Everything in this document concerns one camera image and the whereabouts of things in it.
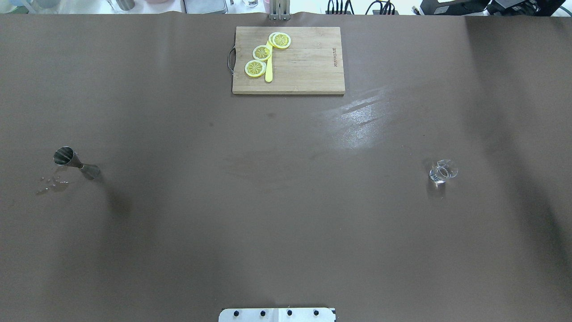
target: yellow knife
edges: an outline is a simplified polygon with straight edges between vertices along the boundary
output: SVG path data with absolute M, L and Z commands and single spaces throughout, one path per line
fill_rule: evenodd
M 268 57 L 268 60 L 266 61 L 266 74 L 264 74 L 264 80 L 267 83 L 271 83 L 272 79 L 274 78 L 274 75 L 272 74 L 272 49 L 273 49 L 273 46 L 270 43 L 270 41 L 268 41 L 266 43 L 266 46 L 270 47 L 270 57 Z

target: metal jigger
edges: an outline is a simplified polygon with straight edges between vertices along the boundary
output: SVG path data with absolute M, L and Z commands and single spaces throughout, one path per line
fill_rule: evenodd
M 92 164 L 83 164 L 77 153 L 70 147 L 63 147 L 54 153 L 54 162 L 59 166 L 78 168 L 88 178 L 95 179 L 100 174 L 100 168 Z

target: water spill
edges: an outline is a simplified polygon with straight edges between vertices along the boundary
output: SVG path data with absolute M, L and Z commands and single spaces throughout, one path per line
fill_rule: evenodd
M 56 174 L 56 173 L 58 173 L 58 172 L 67 171 L 67 168 L 68 168 L 68 167 L 57 167 L 57 168 L 55 169 L 55 172 L 54 172 L 54 173 Z
M 401 148 L 403 149 L 403 151 L 405 151 L 405 153 L 413 155 L 413 149 L 411 147 L 402 145 Z
M 47 194 L 47 192 L 49 191 L 49 188 L 44 188 L 42 190 L 38 190 L 36 191 L 36 195 L 43 195 L 43 194 Z
M 55 193 L 59 193 L 59 192 L 66 190 L 70 184 L 69 181 L 62 180 L 59 175 L 51 176 L 51 178 L 46 180 L 46 181 L 44 181 L 44 179 L 45 179 L 45 177 L 42 177 L 39 180 L 39 182 L 43 182 L 46 186 L 44 188 L 36 191 L 36 193 L 35 193 L 36 195 L 47 194 L 50 190 L 55 192 Z

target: glass cup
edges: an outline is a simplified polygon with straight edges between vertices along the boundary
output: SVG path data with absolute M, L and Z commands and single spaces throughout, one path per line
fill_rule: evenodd
M 30 13 L 57 14 L 60 0 L 21 0 Z
M 457 174 L 459 174 L 459 169 L 456 164 L 449 159 L 445 159 L 437 161 L 437 165 L 429 171 L 429 178 L 436 184 L 441 184 L 456 177 Z
M 9 0 L 0 0 L 0 13 L 11 13 L 17 8 L 18 6 L 14 5 Z
M 244 5 L 247 7 L 256 7 L 258 5 L 258 0 L 243 0 Z

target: brown tablecloth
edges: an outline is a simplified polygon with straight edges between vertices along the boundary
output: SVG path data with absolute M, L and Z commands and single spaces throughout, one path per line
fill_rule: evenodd
M 236 26 L 273 25 L 340 26 L 346 94 L 233 95 Z M 289 305 L 340 322 L 572 316 L 572 19 L 7 15 L 0 28 L 0 320 Z M 58 170 L 62 146 L 102 177 Z M 459 175 L 436 189 L 444 158 Z

